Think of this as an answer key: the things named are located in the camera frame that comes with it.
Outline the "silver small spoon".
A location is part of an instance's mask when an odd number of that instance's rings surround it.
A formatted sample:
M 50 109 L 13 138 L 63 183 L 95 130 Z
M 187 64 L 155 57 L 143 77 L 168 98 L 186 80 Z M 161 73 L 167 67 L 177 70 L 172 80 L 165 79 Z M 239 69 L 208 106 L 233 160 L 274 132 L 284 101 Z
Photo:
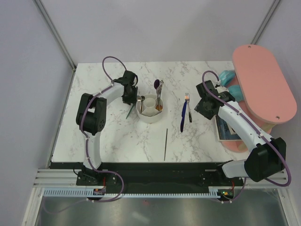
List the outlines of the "silver small spoon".
M 142 97 L 141 96 L 137 96 L 137 103 L 139 105 L 139 112 L 142 112 Z

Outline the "black small spoon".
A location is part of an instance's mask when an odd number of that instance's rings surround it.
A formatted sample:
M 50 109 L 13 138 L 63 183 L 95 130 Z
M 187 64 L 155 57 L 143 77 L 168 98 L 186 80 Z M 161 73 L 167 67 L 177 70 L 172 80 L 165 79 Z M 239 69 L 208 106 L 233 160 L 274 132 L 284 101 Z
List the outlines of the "black small spoon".
M 143 112 L 143 102 L 145 100 L 145 96 L 141 96 L 141 112 Z

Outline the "purple long-handled spoon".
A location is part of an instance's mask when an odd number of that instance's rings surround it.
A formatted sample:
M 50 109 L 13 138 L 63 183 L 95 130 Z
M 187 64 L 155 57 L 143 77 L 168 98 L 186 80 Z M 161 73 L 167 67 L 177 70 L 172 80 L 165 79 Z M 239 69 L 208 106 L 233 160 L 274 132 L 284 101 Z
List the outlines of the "purple long-handled spoon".
M 154 88 L 156 90 L 157 100 L 158 100 L 158 104 L 159 104 L 160 92 L 161 92 L 161 89 L 160 89 L 160 80 L 159 79 L 156 79 L 154 81 Z

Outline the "teal plastic spoon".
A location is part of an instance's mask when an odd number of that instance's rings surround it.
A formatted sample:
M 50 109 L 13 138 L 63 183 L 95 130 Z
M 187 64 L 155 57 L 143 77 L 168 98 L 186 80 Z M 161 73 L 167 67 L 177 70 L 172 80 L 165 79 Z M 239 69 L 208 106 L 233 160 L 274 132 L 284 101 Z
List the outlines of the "teal plastic spoon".
M 131 105 L 129 112 L 127 113 L 126 119 L 130 116 L 130 113 L 132 112 L 134 107 L 135 107 L 135 105 Z

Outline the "white round divided container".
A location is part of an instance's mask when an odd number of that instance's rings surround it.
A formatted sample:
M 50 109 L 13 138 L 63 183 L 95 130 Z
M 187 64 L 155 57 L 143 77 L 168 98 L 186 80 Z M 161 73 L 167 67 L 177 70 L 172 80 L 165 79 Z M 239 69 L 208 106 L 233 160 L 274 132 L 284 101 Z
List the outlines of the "white round divided container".
M 163 118 L 164 104 L 163 100 L 160 99 L 160 105 L 163 106 L 162 111 L 158 111 L 156 106 L 158 105 L 156 94 L 144 94 L 145 100 L 143 102 L 143 112 L 139 112 L 139 105 L 136 102 L 136 112 L 140 121 L 145 123 L 155 123 Z

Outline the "copper bowl dark spoon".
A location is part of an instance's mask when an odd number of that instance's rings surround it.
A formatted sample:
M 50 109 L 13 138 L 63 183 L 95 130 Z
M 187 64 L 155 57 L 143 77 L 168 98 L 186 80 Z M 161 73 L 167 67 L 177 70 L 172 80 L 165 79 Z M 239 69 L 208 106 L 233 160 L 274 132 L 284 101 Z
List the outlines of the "copper bowl dark spoon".
M 163 106 L 161 106 L 161 105 L 157 105 L 157 106 L 156 106 L 156 109 L 157 109 L 158 111 L 162 111 L 162 109 L 163 109 Z

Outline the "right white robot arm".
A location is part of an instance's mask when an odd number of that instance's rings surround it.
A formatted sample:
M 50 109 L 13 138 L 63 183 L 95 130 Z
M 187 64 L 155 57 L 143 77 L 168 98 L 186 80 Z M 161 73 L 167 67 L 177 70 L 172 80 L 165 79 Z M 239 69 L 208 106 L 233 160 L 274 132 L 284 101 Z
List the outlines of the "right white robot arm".
M 285 169 L 286 143 L 282 138 L 274 139 L 259 128 L 229 92 L 219 93 L 211 81 L 202 82 L 196 88 L 201 100 L 195 111 L 209 120 L 218 116 L 227 122 L 250 152 L 245 160 L 224 163 L 222 170 L 215 174 L 218 184 L 227 185 L 236 177 L 260 182 Z

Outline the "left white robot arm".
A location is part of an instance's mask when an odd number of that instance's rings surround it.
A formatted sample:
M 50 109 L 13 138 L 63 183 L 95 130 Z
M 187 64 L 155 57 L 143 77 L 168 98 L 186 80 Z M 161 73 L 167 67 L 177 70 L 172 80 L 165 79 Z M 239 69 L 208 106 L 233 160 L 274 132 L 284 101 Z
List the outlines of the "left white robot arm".
M 107 106 L 117 98 L 127 105 L 136 104 L 138 76 L 125 71 L 123 76 L 114 79 L 109 86 L 95 95 L 84 93 L 81 96 L 76 116 L 76 124 L 85 137 L 84 166 L 91 169 L 87 180 L 93 185 L 103 181 L 103 173 L 97 169 L 102 164 L 100 155 L 100 135 L 106 124 Z

